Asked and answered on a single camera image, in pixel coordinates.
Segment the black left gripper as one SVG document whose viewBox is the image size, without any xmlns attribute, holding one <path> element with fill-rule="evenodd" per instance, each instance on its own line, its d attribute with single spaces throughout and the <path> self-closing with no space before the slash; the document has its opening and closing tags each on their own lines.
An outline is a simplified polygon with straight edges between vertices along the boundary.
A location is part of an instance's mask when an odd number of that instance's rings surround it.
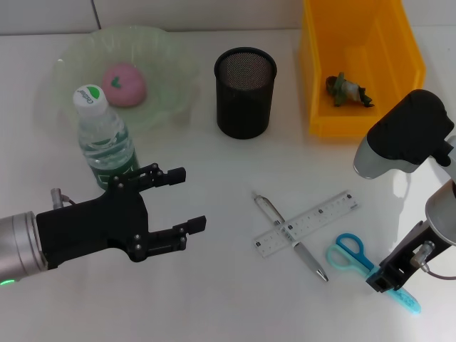
<svg viewBox="0 0 456 342">
<path fill-rule="evenodd" d="M 119 249 L 133 262 L 185 250 L 187 236 L 205 230 L 206 217 L 151 232 L 147 242 L 147 210 L 139 194 L 185 180 L 185 168 L 164 172 L 153 163 L 110 178 L 108 189 L 96 199 L 38 214 L 38 235 L 48 268 L 105 249 Z"/>
</svg>

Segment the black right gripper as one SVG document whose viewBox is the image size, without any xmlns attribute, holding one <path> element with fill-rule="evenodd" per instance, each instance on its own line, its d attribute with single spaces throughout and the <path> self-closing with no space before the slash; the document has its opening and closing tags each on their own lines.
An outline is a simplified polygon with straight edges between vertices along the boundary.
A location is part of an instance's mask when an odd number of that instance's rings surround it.
<svg viewBox="0 0 456 342">
<path fill-rule="evenodd" d="M 432 260 L 446 250 L 446 242 L 430 227 L 427 221 L 418 222 L 399 245 L 380 263 L 380 271 L 372 273 L 366 283 L 377 292 L 399 289 L 418 269 L 411 259 L 424 242 L 435 245 L 428 259 Z"/>
</svg>

